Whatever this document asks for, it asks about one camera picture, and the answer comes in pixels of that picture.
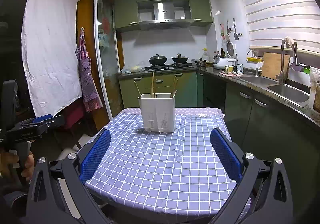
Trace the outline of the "person left hand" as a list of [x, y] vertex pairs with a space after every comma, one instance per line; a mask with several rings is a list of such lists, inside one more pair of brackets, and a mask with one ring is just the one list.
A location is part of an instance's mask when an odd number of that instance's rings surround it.
[[[1, 177], [11, 178], [12, 173], [10, 171], [10, 167], [13, 167], [18, 163], [18, 155], [9, 152], [1, 152]], [[21, 177], [23, 177], [26, 181], [30, 181], [33, 176], [34, 168], [34, 157], [33, 153], [30, 151], [25, 161], [24, 170], [21, 173]]]

